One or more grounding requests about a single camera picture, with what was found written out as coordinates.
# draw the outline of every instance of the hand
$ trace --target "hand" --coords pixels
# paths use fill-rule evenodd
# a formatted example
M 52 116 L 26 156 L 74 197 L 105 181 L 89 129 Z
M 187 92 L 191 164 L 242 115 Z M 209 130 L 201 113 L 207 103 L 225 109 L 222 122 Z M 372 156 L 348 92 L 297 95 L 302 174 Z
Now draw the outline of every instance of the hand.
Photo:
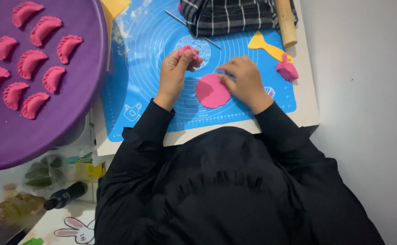
M 274 102 L 263 89 L 259 70 L 247 56 L 235 57 L 218 66 L 217 70 L 227 71 L 236 77 L 235 82 L 226 74 L 218 75 L 229 91 L 246 103 L 254 114 L 261 113 Z
M 192 51 L 189 49 L 183 53 L 182 57 L 179 57 L 180 50 L 181 48 L 173 51 L 162 60 L 159 91 L 153 100 L 167 111 L 171 111 L 174 102 L 180 96 L 185 82 L 185 72 L 195 72 L 203 62 L 201 57 L 193 60 Z

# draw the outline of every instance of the black plaid fabric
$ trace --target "black plaid fabric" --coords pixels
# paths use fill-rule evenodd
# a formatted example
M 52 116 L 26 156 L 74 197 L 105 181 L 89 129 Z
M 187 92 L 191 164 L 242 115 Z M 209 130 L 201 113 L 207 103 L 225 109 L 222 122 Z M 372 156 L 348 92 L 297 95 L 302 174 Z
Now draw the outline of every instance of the black plaid fabric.
M 290 0 L 294 24 L 298 22 Z M 181 0 L 181 14 L 194 37 L 275 28 L 279 21 L 274 0 Z

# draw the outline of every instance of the wooden rolling pin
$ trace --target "wooden rolling pin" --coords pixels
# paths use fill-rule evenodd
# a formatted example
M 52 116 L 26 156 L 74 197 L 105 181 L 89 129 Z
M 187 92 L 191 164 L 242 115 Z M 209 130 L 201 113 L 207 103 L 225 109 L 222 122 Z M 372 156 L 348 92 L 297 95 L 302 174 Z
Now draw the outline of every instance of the wooden rolling pin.
M 297 44 L 297 33 L 295 32 L 294 16 L 292 15 L 291 4 L 289 0 L 275 0 L 278 19 L 280 25 L 280 34 L 285 48 Z

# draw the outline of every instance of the rabbit drawing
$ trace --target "rabbit drawing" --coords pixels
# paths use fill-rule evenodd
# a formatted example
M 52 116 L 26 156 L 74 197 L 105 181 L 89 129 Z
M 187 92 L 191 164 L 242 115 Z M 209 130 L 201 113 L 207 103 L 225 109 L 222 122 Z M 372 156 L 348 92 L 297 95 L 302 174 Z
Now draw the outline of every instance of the rabbit drawing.
M 64 223 L 71 229 L 59 229 L 55 235 L 59 237 L 74 236 L 77 244 L 94 245 L 94 224 L 92 220 L 87 226 L 73 217 L 66 217 Z

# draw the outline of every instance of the blue silicone baking mat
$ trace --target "blue silicone baking mat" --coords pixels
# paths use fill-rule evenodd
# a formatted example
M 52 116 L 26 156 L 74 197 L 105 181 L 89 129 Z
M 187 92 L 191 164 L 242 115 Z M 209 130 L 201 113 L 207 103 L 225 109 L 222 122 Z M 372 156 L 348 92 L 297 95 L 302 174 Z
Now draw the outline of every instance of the blue silicone baking mat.
M 215 124 L 252 119 L 253 113 L 238 99 L 216 109 L 203 107 L 195 93 L 197 81 L 216 73 L 216 67 L 235 56 L 247 55 L 261 71 L 264 89 L 274 97 L 285 113 L 297 108 L 293 85 L 277 72 L 277 60 L 266 51 L 247 48 L 252 32 L 212 37 L 222 49 L 199 38 L 193 38 L 187 28 L 165 13 L 170 11 L 180 19 L 178 0 L 135 0 L 114 20 L 110 68 L 102 91 L 108 139 L 122 141 L 124 127 L 133 127 L 159 88 L 161 61 L 173 50 L 190 45 L 200 50 L 203 58 L 196 72 L 187 71 L 185 87 L 174 104 L 176 116 L 167 132 L 189 130 Z M 283 49 L 276 31 L 261 31 L 268 44 Z

